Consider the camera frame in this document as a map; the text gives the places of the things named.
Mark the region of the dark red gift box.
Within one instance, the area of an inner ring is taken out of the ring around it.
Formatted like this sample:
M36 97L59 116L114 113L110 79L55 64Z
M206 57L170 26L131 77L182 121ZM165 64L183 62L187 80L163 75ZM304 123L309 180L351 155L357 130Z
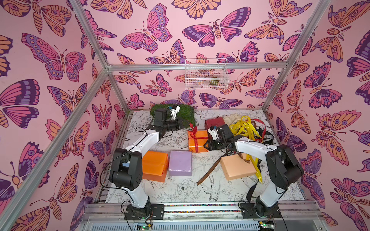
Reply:
M207 119L205 121L205 129L208 130L212 126L220 127L225 124L225 121L222 117L215 117Z

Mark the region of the peach gift box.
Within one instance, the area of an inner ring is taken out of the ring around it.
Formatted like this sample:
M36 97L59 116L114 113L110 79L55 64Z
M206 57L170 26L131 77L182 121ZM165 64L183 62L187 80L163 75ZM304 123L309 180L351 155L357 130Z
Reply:
M247 155L242 153L241 156L235 154L221 158L221 167L227 181L252 176L256 173L251 160L247 162Z

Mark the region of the lilac gift box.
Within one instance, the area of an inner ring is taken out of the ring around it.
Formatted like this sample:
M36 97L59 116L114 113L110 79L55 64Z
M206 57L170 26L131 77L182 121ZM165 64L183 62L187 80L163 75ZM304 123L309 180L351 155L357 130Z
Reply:
M172 150L168 173L170 176L192 176L192 152Z

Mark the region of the large orange gift box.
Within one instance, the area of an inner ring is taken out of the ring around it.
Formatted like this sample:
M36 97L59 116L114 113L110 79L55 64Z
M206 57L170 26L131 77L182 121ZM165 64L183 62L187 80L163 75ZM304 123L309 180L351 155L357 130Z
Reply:
M143 179L165 182L169 164L167 153L148 151L142 159Z

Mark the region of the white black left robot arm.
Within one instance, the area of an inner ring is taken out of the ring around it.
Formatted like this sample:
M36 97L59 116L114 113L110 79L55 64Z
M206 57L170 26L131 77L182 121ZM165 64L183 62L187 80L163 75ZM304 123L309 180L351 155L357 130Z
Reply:
M177 131L184 127L183 120L177 117L180 110L179 105L156 109L143 135L126 148L118 148L114 151L109 181L129 195L135 209L150 207L149 196L141 185L142 159L149 149L165 136L166 132Z

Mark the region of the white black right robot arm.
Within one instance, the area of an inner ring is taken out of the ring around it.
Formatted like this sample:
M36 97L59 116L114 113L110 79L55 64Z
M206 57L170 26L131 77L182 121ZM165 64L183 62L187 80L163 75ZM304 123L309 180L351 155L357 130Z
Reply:
M287 145L267 145L241 135L233 135L228 125L211 126L207 129L211 138L204 145L209 151L222 150L249 154L266 162L270 182L255 201L254 211L264 218L277 205L289 186L297 182L304 170Z

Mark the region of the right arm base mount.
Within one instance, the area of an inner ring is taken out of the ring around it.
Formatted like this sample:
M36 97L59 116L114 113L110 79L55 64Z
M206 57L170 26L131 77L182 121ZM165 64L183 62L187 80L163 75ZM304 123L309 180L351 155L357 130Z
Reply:
M282 218L280 209L277 204L271 208L266 208L263 204L260 203L246 203L241 201L238 203L238 207L241 210L243 218Z

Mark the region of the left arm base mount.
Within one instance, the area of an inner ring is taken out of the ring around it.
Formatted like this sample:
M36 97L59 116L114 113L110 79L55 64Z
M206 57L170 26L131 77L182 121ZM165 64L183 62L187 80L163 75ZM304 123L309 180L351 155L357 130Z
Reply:
M148 202L144 208L128 205L125 210L125 220L163 220L164 204L151 204Z

